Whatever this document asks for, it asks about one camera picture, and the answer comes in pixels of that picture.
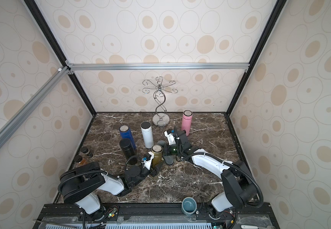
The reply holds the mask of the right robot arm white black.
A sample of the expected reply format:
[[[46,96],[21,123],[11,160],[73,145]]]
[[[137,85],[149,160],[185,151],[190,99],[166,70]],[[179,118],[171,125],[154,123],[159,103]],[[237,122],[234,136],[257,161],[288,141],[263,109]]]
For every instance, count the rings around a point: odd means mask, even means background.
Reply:
[[[176,147],[177,156],[181,161],[202,167],[221,179],[224,190],[208,203],[209,214],[219,214],[230,208],[263,206],[262,190],[244,162],[226,161],[203,148],[193,146],[184,130],[168,129],[164,135],[169,145]]]

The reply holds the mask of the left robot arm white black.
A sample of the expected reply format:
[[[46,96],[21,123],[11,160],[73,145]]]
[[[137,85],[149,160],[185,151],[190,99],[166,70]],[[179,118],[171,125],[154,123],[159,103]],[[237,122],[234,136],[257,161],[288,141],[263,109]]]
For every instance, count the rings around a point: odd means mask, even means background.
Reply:
[[[100,198],[95,194],[96,190],[122,197],[132,192],[148,176],[158,175],[159,171],[159,167],[153,168],[149,162],[142,162],[115,177],[101,169],[98,162],[91,162],[63,173],[57,191],[63,196],[65,204],[76,204],[92,215],[104,211]]]

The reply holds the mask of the grey yellow cleaning cloth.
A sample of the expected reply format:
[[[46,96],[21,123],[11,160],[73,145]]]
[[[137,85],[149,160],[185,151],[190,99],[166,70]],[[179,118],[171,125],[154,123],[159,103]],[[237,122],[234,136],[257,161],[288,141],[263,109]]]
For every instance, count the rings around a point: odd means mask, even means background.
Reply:
[[[164,140],[159,140],[157,142],[158,145],[160,145],[163,148],[163,153],[162,153],[162,158],[165,161],[165,164],[171,166],[174,164],[174,157],[170,153],[170,145],[164,141]]]

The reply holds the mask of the gold thermos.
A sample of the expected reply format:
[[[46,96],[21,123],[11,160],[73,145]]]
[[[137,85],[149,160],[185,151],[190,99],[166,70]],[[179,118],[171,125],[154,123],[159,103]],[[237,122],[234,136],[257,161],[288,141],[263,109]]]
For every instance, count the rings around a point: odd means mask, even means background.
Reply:
[[[159,144],[155,144],[152,146],[151,152],[154,155],[154,158],[152,159],[152,168],[154,169],[155,166],[162,161],[163,147]]]

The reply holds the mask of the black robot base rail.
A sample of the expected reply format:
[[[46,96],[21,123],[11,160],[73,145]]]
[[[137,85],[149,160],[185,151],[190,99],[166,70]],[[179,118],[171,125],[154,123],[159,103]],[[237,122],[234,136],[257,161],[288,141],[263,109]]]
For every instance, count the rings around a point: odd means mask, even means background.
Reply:
[[[34,229],[240,229],[243,225],[278,229],[270,204],[259,209],[227,209],[210,217],[202,204],[187,216],[181,203],[105,204],[105,215],[94,220],[73,204],[47,204],[34,220]]]

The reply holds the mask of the pink thermos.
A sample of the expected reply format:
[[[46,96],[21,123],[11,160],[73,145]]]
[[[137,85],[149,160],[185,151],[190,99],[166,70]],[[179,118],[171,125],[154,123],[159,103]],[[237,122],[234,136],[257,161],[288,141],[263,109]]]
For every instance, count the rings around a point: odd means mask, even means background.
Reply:
[[[191,124],[192,124],[193,112],[185,110],[183,112],[181,130],[185,131],[186,136],[189,136]]]

